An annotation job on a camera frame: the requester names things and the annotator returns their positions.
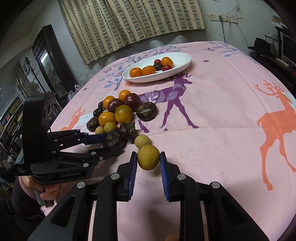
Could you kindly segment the right hand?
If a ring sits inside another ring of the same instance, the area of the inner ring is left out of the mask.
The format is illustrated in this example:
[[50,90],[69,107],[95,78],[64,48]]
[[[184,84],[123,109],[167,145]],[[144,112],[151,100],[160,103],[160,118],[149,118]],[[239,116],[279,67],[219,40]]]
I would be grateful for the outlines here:
[[166,237],[165,241],[179,241],[179,238],[176,235],[169,235]]

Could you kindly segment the left hand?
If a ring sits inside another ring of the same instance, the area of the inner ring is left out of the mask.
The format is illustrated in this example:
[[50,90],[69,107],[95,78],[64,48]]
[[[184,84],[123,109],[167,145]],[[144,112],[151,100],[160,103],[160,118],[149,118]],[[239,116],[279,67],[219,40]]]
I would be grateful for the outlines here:
[[33,176],[20,176],[18,178],[24,192],[30,197],[36,198],[35,192],[41,192],[40,196],[43,200],[56,200],[59,196],[62,185],[51,184],[42,186]]

